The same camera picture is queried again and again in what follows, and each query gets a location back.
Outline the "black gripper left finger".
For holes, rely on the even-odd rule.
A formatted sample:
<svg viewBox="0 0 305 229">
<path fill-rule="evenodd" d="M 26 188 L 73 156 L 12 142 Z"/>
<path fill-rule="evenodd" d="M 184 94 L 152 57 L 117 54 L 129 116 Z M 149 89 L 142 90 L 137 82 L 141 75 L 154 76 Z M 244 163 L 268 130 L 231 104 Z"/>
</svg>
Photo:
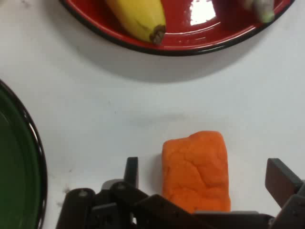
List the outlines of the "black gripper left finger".
<svg viewBox="0 0 305 229">
<path fill-rule="evenodd" d="M 66 194 L 58 229 L 203 229 L 205 224 L 160 195 L 138 189 L 138 158 L 126 161 L 122 180 L 96 194 L 79 188 Z"/>
</svg>

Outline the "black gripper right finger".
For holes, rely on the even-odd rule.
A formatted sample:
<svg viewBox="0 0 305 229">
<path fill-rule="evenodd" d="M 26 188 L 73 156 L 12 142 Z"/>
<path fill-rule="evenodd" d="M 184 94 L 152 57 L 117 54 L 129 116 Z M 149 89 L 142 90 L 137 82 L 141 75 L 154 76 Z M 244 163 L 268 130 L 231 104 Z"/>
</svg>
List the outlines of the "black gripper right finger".
<svg viewBox="0 0 305 229">
<path fill-rule="evenodd" d="M 281 208 L 270 229 L 305 227 L 305 181 L 278 158 L 267 160 L 265 187 Z"/>
</svg>

